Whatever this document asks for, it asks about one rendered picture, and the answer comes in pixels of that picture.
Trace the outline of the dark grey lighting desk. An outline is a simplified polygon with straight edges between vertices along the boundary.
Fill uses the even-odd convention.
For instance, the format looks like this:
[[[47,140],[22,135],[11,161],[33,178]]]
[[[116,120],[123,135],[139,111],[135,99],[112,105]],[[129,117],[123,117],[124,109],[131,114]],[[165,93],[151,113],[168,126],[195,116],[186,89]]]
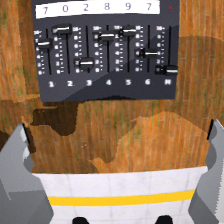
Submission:
[[[175,99],[180,0],[31,1],[41,102]]]

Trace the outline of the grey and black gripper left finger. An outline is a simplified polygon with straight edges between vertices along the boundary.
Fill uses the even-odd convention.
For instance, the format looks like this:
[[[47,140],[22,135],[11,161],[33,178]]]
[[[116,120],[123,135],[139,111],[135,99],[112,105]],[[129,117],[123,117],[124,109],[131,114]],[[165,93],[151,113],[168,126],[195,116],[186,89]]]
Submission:
[[[54,216],[40,178],[31,174],[29,144],[19,123],[0,151],[0,224],[50,224]]]

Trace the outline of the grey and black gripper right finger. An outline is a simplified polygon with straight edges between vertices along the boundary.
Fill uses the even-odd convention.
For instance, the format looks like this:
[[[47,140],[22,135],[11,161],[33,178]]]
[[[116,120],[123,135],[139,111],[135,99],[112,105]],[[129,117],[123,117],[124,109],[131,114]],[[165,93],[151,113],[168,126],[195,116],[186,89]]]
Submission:
[[[210,124],[205,158],[209,171],[201,175],[188,208],[194,224],[224,224],[224,128],[217,119]]]

